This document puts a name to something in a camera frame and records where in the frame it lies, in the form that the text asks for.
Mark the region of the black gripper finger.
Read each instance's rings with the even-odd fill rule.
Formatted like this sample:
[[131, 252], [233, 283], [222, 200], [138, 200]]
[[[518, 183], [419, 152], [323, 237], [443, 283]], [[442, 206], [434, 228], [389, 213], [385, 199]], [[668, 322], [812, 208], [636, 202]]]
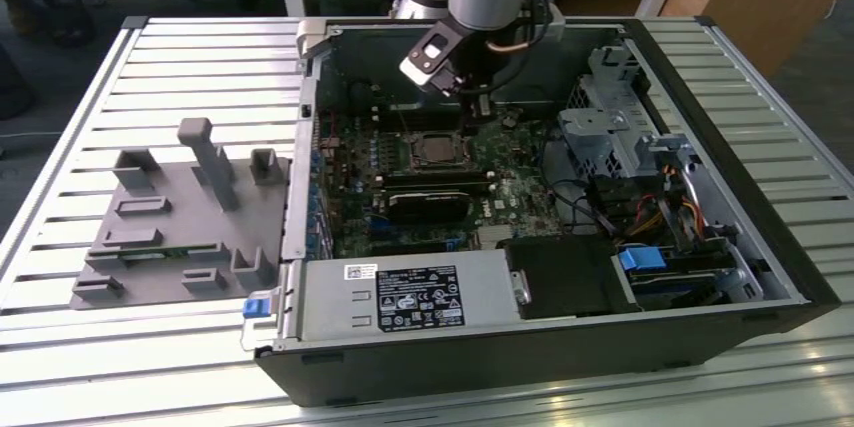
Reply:
[[475, 136], [482, 126], [495, 119], [495, 104], [489, 94], [469, 96], [466, 111], [466, 135]]

